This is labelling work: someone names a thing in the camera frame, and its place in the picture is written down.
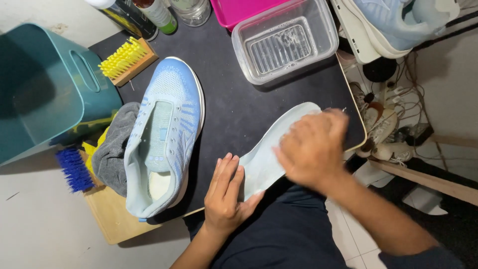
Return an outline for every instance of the black table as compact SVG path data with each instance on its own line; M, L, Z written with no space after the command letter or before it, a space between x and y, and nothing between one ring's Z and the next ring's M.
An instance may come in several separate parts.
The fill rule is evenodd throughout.
M127 38L128 33L123 31L90 49L106 59ZM214 12L204 25L192 28L180 23L175 34L159 33L150 44L160 59L119 88L123 102L141 103L159 61L176 56L196 72L201 82L206 119L193 150L184 198L148 219L148 223L163 223L201 210L217 158L227 152L239 156L248 153L282 114L300 103L314 102L322 109L346 108L350 123L344 147L354 148L365 140L362 121L336 56L275 87L255 88L244 77L230 33L218 24Z

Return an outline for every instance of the gray towel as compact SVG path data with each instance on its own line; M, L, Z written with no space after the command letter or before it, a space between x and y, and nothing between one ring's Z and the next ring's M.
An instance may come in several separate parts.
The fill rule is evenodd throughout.
M126 197L124 151L139 110L140 104L136 102L122 106L109 126L105 142L91 158L98 179L123 197Z

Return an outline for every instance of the yellow bristles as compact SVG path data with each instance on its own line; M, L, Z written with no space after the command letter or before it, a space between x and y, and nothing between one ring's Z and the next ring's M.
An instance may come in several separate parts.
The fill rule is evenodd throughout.
M128 41L130 43L123 44L113 55L98 65L103 75L115 79L148 54L148 51L134 37L130 37Z

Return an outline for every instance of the hand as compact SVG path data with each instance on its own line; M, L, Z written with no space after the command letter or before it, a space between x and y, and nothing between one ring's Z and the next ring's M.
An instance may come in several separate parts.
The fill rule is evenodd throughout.
M339 109L303 116L274 148L287 177L328 195L347 172L342 164L342 143L348 117Z
M204 198L206 219L202 228L224 240L252 215L264 196L262 191L245 202L238 202L239 187L244 178L244 167L238 164L239 157L233 157L231 153L218 159Z

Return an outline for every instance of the bottle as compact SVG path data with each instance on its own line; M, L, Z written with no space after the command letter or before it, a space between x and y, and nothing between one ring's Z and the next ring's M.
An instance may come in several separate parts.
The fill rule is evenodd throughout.
M143 12L164 34L174 34L178 23L163 0L133 0L134 5Z
M209 0L169 0L169 3L184 24L191 27L203 25L211 15Z
M136 38L142 37L151 41L158 35L158 27L148 20L130 0L85 0L85 2L108 16Z

